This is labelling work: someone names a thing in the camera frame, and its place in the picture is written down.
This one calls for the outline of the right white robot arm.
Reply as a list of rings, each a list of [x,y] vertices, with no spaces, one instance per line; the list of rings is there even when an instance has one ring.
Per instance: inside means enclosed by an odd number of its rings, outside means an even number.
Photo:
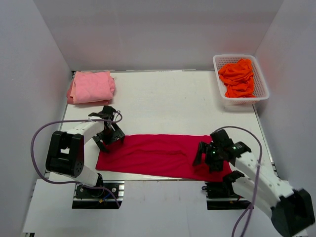
[[[210,172],[216,172],[223,171],[227,163],[234,170],[221,182],[205,183],[202,190],[208,198],[240,196],[248,200],[245,225],[250,222],[253,207],[257,207],[283,237],[293,237],[316,222],[312,198],[305,189],[294,189],[264,167],[262,158],[256,158],[242,141],[233,142],[224,127],[215,130],[210,137],[210,143],[199,143],[193,166],[205,163]]]

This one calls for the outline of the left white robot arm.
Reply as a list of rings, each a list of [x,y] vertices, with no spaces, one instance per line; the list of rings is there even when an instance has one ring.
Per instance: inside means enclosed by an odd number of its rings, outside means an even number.
[[[90,113],[88,120],[67,131],[55,131],[52,134],[46,170],[72,178],[87,186],[93,197],[104,192],[102,175],[84,164],[84,146],[93,140],[100,151],[109,153],[111,144],[121,142],[125,134],[117,125],[120,111],[111,106],[104,106],[98,113]]]

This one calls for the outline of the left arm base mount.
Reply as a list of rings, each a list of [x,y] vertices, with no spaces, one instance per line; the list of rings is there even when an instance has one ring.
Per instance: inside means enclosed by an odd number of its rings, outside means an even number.
[[[104,187],[109,189],[119,205],[123,201],[124,181],[104,181]],[[72,202],[72,209],[119,209],[115,199],[106,190],[93,190],[76,185]]]

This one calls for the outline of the crimson red t shirt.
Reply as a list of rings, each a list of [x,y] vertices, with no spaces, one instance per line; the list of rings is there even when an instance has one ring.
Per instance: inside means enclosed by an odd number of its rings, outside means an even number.
[[[193,166],[200,142],[210,143],[210,136],[141,134],[128,135],[123,142],[108,146],[100,152],[96,169],[141,175],[221,182],[231,173],[229,164],[222,171],[209,171],[202,162]]]

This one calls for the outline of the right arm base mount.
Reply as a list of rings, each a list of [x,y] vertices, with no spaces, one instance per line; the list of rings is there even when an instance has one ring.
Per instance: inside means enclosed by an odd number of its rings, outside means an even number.
[[[206,194],[207,210],[245,210],[250,205],[225,182],[205,182],[201,190]]]

